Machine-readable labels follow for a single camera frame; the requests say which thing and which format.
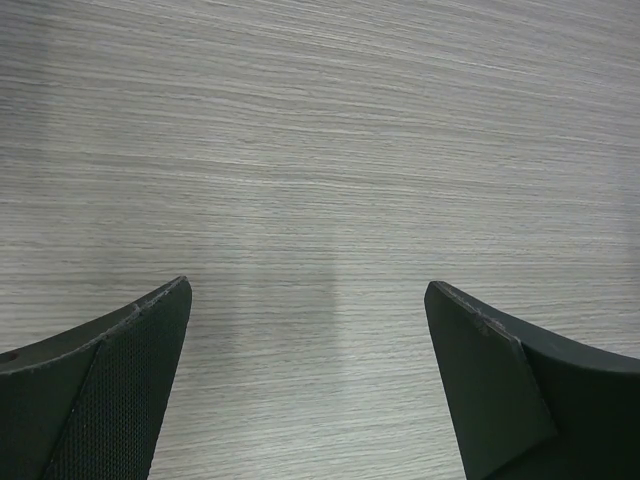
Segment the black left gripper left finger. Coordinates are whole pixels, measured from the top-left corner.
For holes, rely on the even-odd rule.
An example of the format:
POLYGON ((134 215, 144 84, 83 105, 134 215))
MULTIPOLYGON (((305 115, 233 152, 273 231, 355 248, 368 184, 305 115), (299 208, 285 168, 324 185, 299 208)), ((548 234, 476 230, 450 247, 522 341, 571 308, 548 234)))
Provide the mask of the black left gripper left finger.
POLYGON ((2 353, 2 478, 147 478, 191 305, 191 285, 178 277, 2 353))

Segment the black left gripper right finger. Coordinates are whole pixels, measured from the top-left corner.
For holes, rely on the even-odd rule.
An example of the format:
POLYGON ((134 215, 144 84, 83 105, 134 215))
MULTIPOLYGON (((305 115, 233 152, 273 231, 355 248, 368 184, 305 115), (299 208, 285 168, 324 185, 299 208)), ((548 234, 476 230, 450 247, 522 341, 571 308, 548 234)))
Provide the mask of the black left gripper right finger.
POLYGON ((426 317, 468 479, 636 479, 639 361, 443 281, 426 317))

